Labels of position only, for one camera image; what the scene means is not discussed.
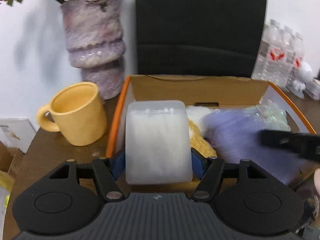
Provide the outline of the iridescent plastic bag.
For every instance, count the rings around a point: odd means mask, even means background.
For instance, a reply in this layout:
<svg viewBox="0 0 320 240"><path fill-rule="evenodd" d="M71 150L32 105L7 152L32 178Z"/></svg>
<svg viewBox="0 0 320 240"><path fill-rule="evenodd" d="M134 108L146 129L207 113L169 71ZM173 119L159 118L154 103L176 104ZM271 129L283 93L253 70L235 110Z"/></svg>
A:
<svg viewBox="0 0 320 240"><path fill-rule="evenodd" d="M287 113L270 99L248 107L244 110L245 116L252 117L255 122L261 123L263 129L273 129L290 132L291 127L287 121Z"/></svg>

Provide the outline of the purple towel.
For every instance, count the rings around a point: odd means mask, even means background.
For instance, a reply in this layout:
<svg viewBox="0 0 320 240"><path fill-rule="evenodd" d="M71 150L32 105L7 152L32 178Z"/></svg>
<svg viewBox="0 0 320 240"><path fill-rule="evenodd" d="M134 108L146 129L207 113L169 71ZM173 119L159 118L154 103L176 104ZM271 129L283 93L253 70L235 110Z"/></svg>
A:
<svg viewBox="0 0 320 240"><path fill-rule="evenodd" d="M219 158L237 164L250 159L286 185L301 183L316 164L286 150L265 147L259 142L261 123L245 116L245 109L222 109L204 118L205 138Z"/></svg>

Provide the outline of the yellow mug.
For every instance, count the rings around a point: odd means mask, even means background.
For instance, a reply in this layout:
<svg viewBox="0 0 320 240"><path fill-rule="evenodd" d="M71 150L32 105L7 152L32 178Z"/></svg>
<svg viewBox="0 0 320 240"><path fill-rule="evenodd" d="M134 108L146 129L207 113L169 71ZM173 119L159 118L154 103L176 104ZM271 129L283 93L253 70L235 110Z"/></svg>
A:
<svg viewBox="0 0 320 240"><path fill-rule="evenodd" d="M107 116L99 88L80 82L59 91L36 114L39 126L60 132L74 146L86 146L100 139L107 129Z"/></svg>

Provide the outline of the purple fuzzy vase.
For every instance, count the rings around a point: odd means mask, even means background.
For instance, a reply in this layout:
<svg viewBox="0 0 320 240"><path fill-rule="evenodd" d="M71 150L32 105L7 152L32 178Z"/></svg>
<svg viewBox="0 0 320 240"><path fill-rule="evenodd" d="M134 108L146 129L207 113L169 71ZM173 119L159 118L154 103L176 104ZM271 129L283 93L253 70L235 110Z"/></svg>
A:
<svg viewBox="0 0 320 240"><path fill-rule="evenodd" d="M69 60L108 100L124 83L123 28L118 0L68 0L61 5Z"/></svg>

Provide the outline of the white box on floor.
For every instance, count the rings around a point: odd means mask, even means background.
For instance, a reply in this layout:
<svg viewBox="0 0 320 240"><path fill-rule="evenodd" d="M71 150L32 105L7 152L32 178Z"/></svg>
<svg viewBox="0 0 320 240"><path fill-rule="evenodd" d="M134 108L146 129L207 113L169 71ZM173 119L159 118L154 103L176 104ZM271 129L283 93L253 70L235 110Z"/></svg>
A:
<svg viewBox="0 0 320 240"><path fill-rule="evenodd" d="M30 120L26 118L1 118L1 130L10 146L23 153L28 151L36 134Z"/></svg>

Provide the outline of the left water bottle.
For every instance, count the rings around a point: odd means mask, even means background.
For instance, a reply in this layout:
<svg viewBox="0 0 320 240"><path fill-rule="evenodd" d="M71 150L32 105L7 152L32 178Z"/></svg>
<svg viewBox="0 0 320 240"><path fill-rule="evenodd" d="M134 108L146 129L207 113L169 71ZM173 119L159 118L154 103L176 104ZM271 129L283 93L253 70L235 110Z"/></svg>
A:
<svg viewBox="0 0 320 240"><path fill-rule="evenodd" d="M263 35L260 41L257 59L251 78L253 80L269 80L270 75L266 73L266 64L278 61L278 53L281 50L281 29L280 23L270 19L264 26Z"/></svg>

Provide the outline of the right water bottle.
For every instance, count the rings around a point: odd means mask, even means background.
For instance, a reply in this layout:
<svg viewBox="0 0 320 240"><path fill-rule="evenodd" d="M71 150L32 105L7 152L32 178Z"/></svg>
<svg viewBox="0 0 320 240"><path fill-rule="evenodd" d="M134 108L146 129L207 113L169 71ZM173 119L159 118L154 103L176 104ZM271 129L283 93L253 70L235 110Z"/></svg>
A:
<svg viewBox="0 0 320 240"><path fill-rule="evenodd" d="M301 68L303 58L305 55L305 49L304 49L304 38L303 35L299 32L295 33L295 39L294 39L294 57L293 57L293 67L291 70L290 77L288 79L288 85L287 88L290 89L293 87L293 82L295 81L298 72Z"/></svg>

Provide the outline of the black paper bag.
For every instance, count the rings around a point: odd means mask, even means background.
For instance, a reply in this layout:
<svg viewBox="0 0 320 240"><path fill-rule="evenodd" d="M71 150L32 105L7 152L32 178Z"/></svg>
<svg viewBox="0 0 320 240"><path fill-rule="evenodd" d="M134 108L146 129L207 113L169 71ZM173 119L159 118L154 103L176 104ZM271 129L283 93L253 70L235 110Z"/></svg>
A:
<svg viewBox="0 0 320 240"><path fill-rule="evenodd" d="M136 0L138 73L251 77L267 0Z"/></svg>

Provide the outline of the clear plastic swab box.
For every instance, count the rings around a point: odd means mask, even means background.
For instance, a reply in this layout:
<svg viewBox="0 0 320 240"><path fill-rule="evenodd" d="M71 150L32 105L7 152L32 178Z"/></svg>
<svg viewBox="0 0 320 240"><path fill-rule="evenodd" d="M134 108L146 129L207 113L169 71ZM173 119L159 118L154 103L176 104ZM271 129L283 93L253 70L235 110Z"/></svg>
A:
<svg viewBox="0 0 320 240"><path fill-rule="evenodd" d="M185 104L136 101L126 114L125 176L130 185L191 181L191 147Z"/></svg>

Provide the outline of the pink round jar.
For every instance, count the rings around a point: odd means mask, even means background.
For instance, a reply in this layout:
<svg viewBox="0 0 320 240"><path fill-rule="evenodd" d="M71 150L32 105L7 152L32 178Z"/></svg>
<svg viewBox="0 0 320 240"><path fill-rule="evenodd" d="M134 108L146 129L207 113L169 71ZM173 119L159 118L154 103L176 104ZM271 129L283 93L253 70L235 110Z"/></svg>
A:
<svg viewBox="0 0 320 240"><path fill-rule="evenodd" d="M313 174L313 183L315 191L320 196L320 168L317 168Z"/></svg>

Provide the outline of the yellow white plush toy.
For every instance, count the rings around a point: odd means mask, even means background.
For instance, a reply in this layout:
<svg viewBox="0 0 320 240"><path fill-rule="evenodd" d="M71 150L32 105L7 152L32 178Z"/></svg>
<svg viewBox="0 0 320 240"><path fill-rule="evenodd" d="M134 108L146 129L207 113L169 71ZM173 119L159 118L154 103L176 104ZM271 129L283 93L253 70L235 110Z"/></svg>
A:
<svg viewBox="0 0 320 240"><path fill-rule="evenodd" d="M188 106L186 113L189 124L190 146L195 148L204 157L217 157L216 151L204 139L206 133L206 125L204 118L213 112L219 112L218 109L211 109L204 106Z"/></svg>

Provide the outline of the white robot figurine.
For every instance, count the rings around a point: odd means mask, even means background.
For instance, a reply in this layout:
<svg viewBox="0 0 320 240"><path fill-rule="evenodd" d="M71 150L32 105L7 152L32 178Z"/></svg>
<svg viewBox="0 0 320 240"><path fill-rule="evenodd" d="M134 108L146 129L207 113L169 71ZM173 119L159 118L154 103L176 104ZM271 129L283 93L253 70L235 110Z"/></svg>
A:
<svg viewBox="0 0 320 240"><path fill-rule="evenodd" d="M303 61L299 68L294 68L290 91L295 94L295 96L303 99L303 92L306 89L306 84L312 79L313 73L311 66L306 61Z"/></svg>

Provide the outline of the orange cardboard box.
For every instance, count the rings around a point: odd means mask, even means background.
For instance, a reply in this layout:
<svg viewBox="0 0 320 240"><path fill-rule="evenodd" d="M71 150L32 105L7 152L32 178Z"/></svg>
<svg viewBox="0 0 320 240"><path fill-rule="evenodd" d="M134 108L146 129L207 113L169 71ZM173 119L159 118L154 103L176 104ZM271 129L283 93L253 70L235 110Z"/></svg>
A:
<svg viewBox="0 0 320 240"><path fill-rule="evenodd" d="M198 135L225 162L251 159L283 184L295 186L315 170L315 163L259 145L259 132L285 131L287 116L301 132L314 133L270 82L134 75L122 88L106 155L126 150L124 174L131 185L186 183L195 176L191 139Z"/></svg>

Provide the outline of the small tin box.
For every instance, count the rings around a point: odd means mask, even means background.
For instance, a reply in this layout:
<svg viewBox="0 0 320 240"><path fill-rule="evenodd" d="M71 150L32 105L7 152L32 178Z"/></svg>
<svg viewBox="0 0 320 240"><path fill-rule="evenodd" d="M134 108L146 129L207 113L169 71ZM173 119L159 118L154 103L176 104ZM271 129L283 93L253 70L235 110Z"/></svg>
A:
<svg viewBox="0 0 320 240"><path fill-rule="evenodd" d="M306 93L313 100L319 100L320 97L320 81L317 78L313 78L310 82L306 84Z"/></svg>

